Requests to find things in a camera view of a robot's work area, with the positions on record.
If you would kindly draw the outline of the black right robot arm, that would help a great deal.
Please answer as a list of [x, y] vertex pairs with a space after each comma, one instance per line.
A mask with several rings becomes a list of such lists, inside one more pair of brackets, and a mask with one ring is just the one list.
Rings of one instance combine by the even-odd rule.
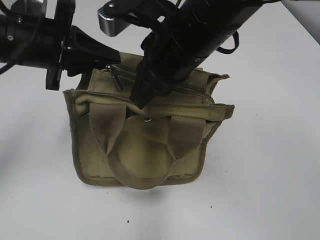
[[136, 68], [136, 81], [129, 99], [143, 109], [153, 98], [168, 94], [214, 51], [231, 54], [220, 46], [234, 38], [238, 29], [267, 0], [186, 0], [142, 42], [143, 59]]

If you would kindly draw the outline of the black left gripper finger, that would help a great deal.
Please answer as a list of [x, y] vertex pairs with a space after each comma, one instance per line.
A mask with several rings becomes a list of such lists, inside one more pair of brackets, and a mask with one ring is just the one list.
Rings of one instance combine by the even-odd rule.
[[77, 26], [71, 27], [71, 64], [117, 64], [120, 52], [93, 39]]
[[71, 64], [66, 68], [68, 76], [77, 76], [79, 74], [89, 72], [92, 69], [93, 69], [93, 65], [85, 62]]

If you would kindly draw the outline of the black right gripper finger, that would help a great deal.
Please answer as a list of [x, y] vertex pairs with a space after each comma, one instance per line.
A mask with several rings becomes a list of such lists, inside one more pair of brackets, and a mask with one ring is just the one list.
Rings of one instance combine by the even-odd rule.
[[136, 81], [130, 100], [143, 109], [157, 96], [168, 94], [180, 79], [175, 77], [180, 54], [171, 47], [145, 47], [142, 61], [136, 68]]

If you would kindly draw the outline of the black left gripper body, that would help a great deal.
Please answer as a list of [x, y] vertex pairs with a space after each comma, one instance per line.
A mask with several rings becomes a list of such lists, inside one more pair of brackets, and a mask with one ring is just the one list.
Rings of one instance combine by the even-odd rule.
[[70, 58], [73, 43], [73, 30], [70, 25], [56, 23], [50, 36], [48, 45], [48, 67], [45, 78], [47, 90], [58, 91], [60, 89], [61, 75], [70, 66]]

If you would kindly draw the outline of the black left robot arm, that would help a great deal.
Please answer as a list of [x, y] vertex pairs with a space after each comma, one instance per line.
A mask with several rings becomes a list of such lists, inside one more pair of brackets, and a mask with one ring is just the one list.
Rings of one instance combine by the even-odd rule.
[[46, 70], [45, 87], [57, 91], [63, 71], [69, 77], [104, 69], [121, 61], [119, 51], [93, 39], [72, 24], [74, 0], [59, 0], [53, 18], [46, 17], [46, 0], [0, 3], [0, 68], [15, 65]]

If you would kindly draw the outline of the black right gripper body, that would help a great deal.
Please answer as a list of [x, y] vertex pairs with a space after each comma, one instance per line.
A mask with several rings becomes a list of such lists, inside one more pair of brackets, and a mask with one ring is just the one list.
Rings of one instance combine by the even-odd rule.
[[214, 30], [188, 26], [183, 29], [175, 26], [161, 33], [150, 34], [142, 46], [161, 50], [171, 47], [177, 51], [180, 57], [175, 77], [183, 82], [214, 51], [232, 54], [239, 44], [239, 34], [233, 28]]

